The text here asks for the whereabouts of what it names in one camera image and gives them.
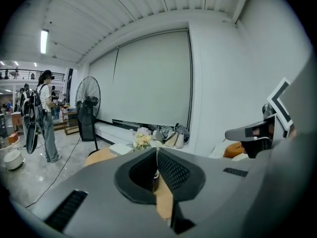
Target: marble floor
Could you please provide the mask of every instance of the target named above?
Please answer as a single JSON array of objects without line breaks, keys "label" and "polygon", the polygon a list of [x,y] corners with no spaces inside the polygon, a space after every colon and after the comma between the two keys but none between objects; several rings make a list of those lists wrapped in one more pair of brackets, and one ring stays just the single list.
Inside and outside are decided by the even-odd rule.
[{"label": "marble floor", "polygon": [[[19,137],[19,141],[12,146],[13,148],[24,146],[24,136]],[[41,146],[42,143],[44,143],[44,139],[39,135],[37,149],[32,154],[28,154],[25,148],[22,148],[21,154],[25,163],[18,169],[9,172],[5,169],[3,158],[8,151],[13,150],[0,150],[1,181],[9,190],[10,197],[24,207],[36,202],[48,188],[54,188],[79,171],[89,153],[95,150],[95,143],[82,142],[79,133],[66,136],[64,130],[58,130],[55,131],[55,144],[62,158],[55,163],[48,163],[44,148]],[[100,139],[97,139],[97,143],[99,149],[109,146]]]}]

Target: air vent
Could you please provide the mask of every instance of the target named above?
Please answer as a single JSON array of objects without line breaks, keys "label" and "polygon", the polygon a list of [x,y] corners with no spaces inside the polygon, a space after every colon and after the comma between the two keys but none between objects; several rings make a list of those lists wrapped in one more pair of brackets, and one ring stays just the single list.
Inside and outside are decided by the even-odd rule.
[{"label": "air vent", "polygon": [[62,231],[88,194],[74,190],[45,221],[50,227]]},{"label": "air vent", "polygon": [[233,169],[233,168],[225,168],[223,171],[229,174],[240,176],[240,177],[246,177],[248,174],[248,171],[243,171],[243,170]]}]

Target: wooden table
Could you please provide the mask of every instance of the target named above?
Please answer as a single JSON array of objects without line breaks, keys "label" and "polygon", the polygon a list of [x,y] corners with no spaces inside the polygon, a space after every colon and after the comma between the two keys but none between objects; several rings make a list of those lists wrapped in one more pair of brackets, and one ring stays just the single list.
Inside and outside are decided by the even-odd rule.
[{"label": "wooden table", "polygon": [[[92,155],[88,156],[85,166],[91,165],[99,161],[106,161],[116,156],[110,153],[109,147],[105,147]],[[162,176],[159,176],[158,189],[154,192],[157,196],[157,212],[164,219],[168,220],[172,217],[173,194],[170,192]]]}]

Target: black cable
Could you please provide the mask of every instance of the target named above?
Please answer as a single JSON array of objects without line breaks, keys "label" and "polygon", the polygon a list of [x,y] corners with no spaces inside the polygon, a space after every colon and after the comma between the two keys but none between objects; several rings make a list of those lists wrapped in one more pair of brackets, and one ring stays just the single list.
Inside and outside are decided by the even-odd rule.
[{"label": "black cable", "polygon": [[79,140],[80,140],[80,137],[79,137],[79,139],[78,139],[78,141],[77,141],[76,145],[74,146],[73,150],[71,151],[71,153],[70,153],[70,155],[69,155],[68,159],[66,160],[65,164],[63,165],[63,167],[62,167],[62,168],[61,168],[61,170],[59,171],[58,175],[56,176],[55,180],[51,183],[51,185],[47,188],[47,190],[45,190],[45,191],[43,192],[43,194],[42,194],[42,195],[38,198],[38,200],[36,200],[36,201],[35,201],[35,202],[33,202],[32,204],[29,204],[28,206],[26,206],[26,208],[28,208],[28,207],[30,207],[31,205],[33,205],[33,204],[37,203],[37,202],[41,199],[41,197],[42,197],[42,196],[46,193],[46,191],[48,191],[48,190],[50,189],[50,187],[51,187],[51,186],[55,183],[55,181],[56,181],[56,180],[57,180],[57,178],[59,177],[60,173],[61,173],[61,172],[62,172],[62,170],[64,169],[64,167],[65,167],[66,163],[68,162],[68,160],[69,160],[70,156],[72,155],[73,151],[75,150],[76,146],[78,145]]},{"label": "black cable", "polygon": [[[40,139],[38,138],[39,142],[41,143],[41,145],[39,147],[37,147],[36,149],[39,149],[40,147],[43,146],[42,142],[40,141]],[[23,146],[23,147],[12,147],[8,150],[8,152],[11,152],[12,149],[17,149],[17,150],[26,150],[26,147]]]},{"label": "black cable", "polygon": [[42,144],[42,142],[40,141],[40,137],[38,136],[38,140],[39,140],[39,142],[41,143],[41,146],[43,146],[43,144]]}]

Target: person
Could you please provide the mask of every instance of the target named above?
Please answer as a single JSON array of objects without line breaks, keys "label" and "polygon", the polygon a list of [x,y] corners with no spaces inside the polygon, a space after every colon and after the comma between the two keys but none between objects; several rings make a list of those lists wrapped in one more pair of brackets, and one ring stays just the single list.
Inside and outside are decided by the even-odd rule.
[{"label": "person", "polygon": [[9,73],[9,70],[6,69],[5,72],[4,72],[4,79],[9,79],[8,73]]},{"label": "person", "polygon": [[18,78],[18,74],[19,74],[19,70],[18,70],[18,67],[15,68],[15,74],[14,74],[14,79],[17,79]]},{"label": "person", "polygon": [[45,141],[46,160],[47,162],[54,163],[61,158],[61,155],[57,153],[57,148],[55,145],[55,135],[51,109],[56,108],[57,105],[54,104],[51,100],[50,88],[48,86],[51,81],[51,71],[44,71],[39,77],[37,92],[39,93],[41,104],[43,107],[41,131]]},{"label": "person", "polygon": [[[58,100],[58,96],[56,96],[56,93],[55,93],[55,86],[52,86],[51,96],[52,96],[52,101],[53,100]],[[53,119],[56,119],[56,117],[57,117],[56,113],[58,113],[58,110],[57,109],[53,109],[52,112],[51,112]]]},{"label": "person", "polygon": [[52,92],[51,92],[52,98],[54,98],[56,96],[55,93],[55,86],[52,86]]},{"label": "person", "polygon": [[29,85],[24,84],[24,88],[20,89],[21,93],[21,98],[20,98],[20,108],[21,108],[21,117],[22,117],[22,126],[23,126],[23,133],[24,133],[24,142],[26,145],[26,137],[27,137],[27,132],[28,128],[30,125],[30,120],[29,120],[29,105],[26,104],[25,100],[30,99],[31,94],[29,92]]},{"label": "person", "polygon": [[16,102],[19,103],[19,110],[21,110],[22,105],[21,105],[21,99],[23,97],[23,93],[24,93],[24,88],[20,88],[20,92],[18,93],[18,97],[16,99]]},{"label": "person", "polygon": [[11,100],[8,101],[8,104],[6,105],[6,107],[7,107],[7,111],[10,112]]}]

